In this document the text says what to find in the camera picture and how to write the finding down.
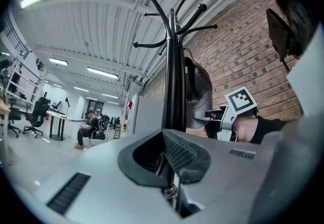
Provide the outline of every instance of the white desk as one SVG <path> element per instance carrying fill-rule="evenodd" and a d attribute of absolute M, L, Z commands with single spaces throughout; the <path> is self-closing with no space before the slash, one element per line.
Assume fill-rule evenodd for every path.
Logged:
<path fill-rule="evenodd" d="M 55 141 L 63 141 L 63 140 L 65 140 L 65 138 L 63 136 L 65 120 L 73 121 L 73 119 L 69 118 L 69 117 L 65 117 L 64 115 L 56 113 L 56 112 L 47 111 L 46 113 L 49 114 L 52 117 L 51 118 L 51 127 L 50 127 L 50 138 L 55 140 Z M 52 135 L 54 117 L 60 119 L 57 135 Z"/>
<path fill-rule="evenodd" d="M 8 145 L 8 123 L 9 123 L 9 113 L 10 109 L 8 106 L 0 99 L 0 114 L 4 115 L 4 148 L 5 148 L 5 160 L 8 165 L 11 165 L 11 157 L 9 155 L 9 145 Z"/>

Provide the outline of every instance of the fluorescent light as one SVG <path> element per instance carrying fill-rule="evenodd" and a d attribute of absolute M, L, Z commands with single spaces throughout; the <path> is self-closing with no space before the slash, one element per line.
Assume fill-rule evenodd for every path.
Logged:
<path fill-rule="evenodd" d="M 107 94 L 102 94 L 103 96 L 107 96 L 107 97 L 112 97 L 112 98 L 116 98 L 118 99 L 119 97 L 116 97 L 116 96 L 111 96 L 111 95 L 107 95 Z"/>
<path fill-rule="evenodd" d="M 57 60 L 57 59 L 53 59 L 53 58 L 50 58 L 50 62 L 57 63 L 57 64 L 61 64 L 61 65 L 64 65 L 64 66 L 69 65 L 67 63 L 67 61 L 65 61 L 65 60 Z"/>
<path fill-rule="evenodd" d="M 98 99 L 94 99 L 94 98 L 91 98 L 91 97 L 86 97 L 86 98 L 88 98 L 88 99 L 90 99 L 90 100 L 95 100 L 95 101 L 98 100 Z"/>
<path fill-rule="evenodd" d="M 107 103 L 119 105 L 119 103 L 113 103 L 113 102 L 110 102 L 110 101 L 107 101 Z"/>
<path fill-rule="evenodd" d="M 108 77 L 112 77 L 114 79 L 118 79 L 118 76 L 115 75 L 115 74 L 110 74 L 110 73 L 107 73 L 105 71 L 101 71 L 101 70 L 98 70 L 98 69 L 95 69 L 95 68 L 87 68 L 88 71 L 90 72 L 93 72 L 93 73 L 97 73 L 97 74 L 100 74 L 100 75 L 104 75 L 104 76 L 108 76 Z"/>
<path fill-rule="evenodd" d="M 26 6 L 32 4 L 32 3 L 35 3 L 39 0 L 23 0 L 20 5 L 21 5 L 21 8 L 25 8 Z"/>
<path fill-rule="evenodd" d="M 82 88 L 78 88 L 78 87 L 74 87 L 75 89 L 78 89 L 78 90 L 81 90 L 81 91 L 86 91 L 86 92 L 89 92 L 89 90 L 85 90 L 85 89 L 82 89 Z"/>

